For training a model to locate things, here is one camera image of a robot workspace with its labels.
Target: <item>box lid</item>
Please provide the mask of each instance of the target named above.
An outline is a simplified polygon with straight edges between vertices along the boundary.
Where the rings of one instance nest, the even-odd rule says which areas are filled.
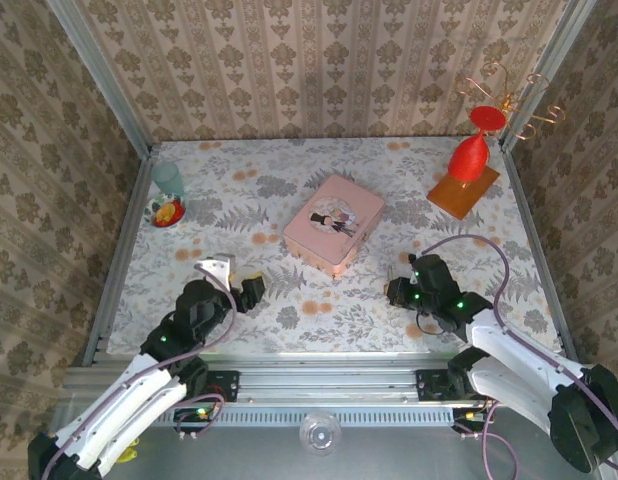
[[[379,196],[332,175],[283,233],[330,264],[339,265],[384,206]]]

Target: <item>orange square base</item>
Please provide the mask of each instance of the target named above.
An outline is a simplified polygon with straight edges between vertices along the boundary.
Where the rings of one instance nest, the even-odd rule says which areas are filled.
[[[429,192],[427,200],[462,220],[499,176],[493,168],[485,167],[478,180],[463,184],[447,174]]]

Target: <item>small plate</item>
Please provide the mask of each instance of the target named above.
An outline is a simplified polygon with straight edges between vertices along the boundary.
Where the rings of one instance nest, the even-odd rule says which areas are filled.
[[[180,202],[180,205],[182,205],[182,208],[184,209],[185,214],[182,216],[180,220],[178,220],[174,224],[171,224],[167,227],[158,227],[158,225],[156,225],[155,223],[156,212],[160,210],[160,207],[162,207],[163,205],[174,202],[176,200],[178,200]],[[178,223],[180,223],[182,219],[185,218],[186,213],[187,213],[187,207],[185,205],[184,198],[180,197],[179,195],[176,195],[175,193],[161,193],[160,195],[153,197],[151,200],[149,200],[149,202],[147,202],[147,206],[145,207],[145,210],[142,216],[146,222],[150,223],[156,228],[169,228],[169,227],[173,227],[174,225],[178,225]]]

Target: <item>yellow fruit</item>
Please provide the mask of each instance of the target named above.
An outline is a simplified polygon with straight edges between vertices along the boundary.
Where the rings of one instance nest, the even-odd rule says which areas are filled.
[[[126,448],[124,452],[122,452],[122,454],[118,457],[118,460],[116,460],[116,463],[127,463],[136,458],[137,456],[138,452],[136,452],[135,449],[129,447]]]
[[[173,217],[173,214],[176,213],[176,207],[173,203],[167,203],[160,207],[160,209],[156,212],[156,223],[168,223]]]

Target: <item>floral tablecloth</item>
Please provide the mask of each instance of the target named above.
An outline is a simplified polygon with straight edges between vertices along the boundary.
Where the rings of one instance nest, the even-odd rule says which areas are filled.
[[[557,348],[556,331],[501,152],[490,166],[500,177],[459,221],[426,200],[461,138],[368,138],[172,142],[158,162],[175,161],[184,178],[185,218],[169,229],[141,220],[107,351],[133,354],[173,309],[185,283],[199,278],[196,259],[232,253],[238,274],[262,271],[267,291],[239,315],[221,344],[227,354],[281,352],[449,352],[454,335],[423,335],[414,312],[389,306],[388,269],[408,276],[409,253],[471,232],[500,244],[511,262],[504,317]],[[339,173],[381,194],[387,208],[357,260],[339,281],[293,258],[282,230],[317,187]],[[157,193],[155,186],[150,193]],[[484,243],[450,242],[436,251],[464,290],[492,298],[503,274]],[[220,335],[224,326],[215,335]],[[430,319],[421,321],[435,332]]]

